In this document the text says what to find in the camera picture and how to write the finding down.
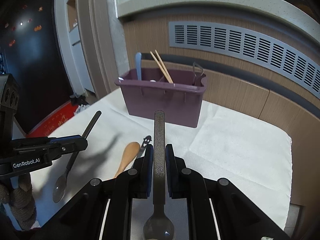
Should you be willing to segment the left gloved hand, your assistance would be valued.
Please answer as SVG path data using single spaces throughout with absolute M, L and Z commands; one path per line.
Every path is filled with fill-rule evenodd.
M 30 173 L 18 176 L 13 188 L 10 179 L 1 180 L 1 204 L 8 204 L 13 217 L 22 230 L 28 231 L 36 222 L 36 206 L 32 193 Z

